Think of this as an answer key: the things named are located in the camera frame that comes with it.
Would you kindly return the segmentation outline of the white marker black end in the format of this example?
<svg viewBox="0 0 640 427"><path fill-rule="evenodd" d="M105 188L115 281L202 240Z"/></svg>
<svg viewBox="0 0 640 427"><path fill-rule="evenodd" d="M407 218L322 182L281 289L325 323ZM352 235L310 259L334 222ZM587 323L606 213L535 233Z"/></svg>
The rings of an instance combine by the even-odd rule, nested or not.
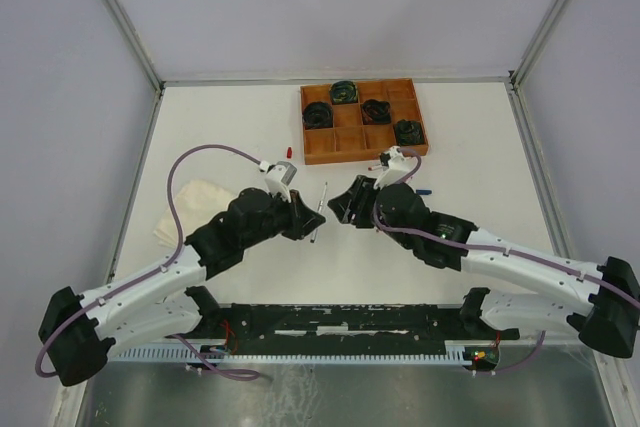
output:
<svg viewBox="0 0 640 427"><path fill-rule="evenodd" d="M325 181L324 186L323 186L322 195L321 195L321 198L320 198L320 200L318 202L318 207L317 207L317 213L319 215L321 215L321 216L322 216L322 212L323 212L323 209L324 209L324 206L325 206L327 193L328 193L328 182ZM311 237L310 237L310 243L311 244L314 244L316 242L316 239L317 239L317 236L318 236L318 231L319 231L319 227L316 227L314 229L314 231L312 232Z"/></svg>

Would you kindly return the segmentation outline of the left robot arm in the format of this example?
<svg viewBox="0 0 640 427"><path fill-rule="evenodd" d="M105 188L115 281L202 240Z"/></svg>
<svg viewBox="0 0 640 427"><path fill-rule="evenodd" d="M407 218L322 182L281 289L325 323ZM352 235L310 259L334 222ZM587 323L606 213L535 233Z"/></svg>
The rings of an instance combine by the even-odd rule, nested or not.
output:
<svg viewBox="0 0 640 427"><path fill-rule="evenodd" d="M299 241L325 223L298 191L289 198L247 188L226 210L197 228L179 253L116 282L76 293L55 292L38 336L36 360L50 360L50 372L65 387L97 374L115 355L131 347L194 331L209 337L221 325L204 283L242 262L246 250L282 236Z"/></svg>

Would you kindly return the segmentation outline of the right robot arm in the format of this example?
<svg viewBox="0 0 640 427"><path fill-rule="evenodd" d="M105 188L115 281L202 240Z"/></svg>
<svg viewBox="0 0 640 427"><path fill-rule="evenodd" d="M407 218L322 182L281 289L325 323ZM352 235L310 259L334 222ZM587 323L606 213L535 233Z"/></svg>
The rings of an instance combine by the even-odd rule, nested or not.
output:
<svg viewBox="0 0 640 427"><path fill-rule="evenodd" d="M492 329L556 331L574 334L611 357L629 359L634 353L639 281L625 260L594 263L540 253L428 208L407 184L378 188L365 176L328 207L340 223L377 228L429 266L523 288L521 294L472 289L458 315L469 337L481 338Z"/></svg>

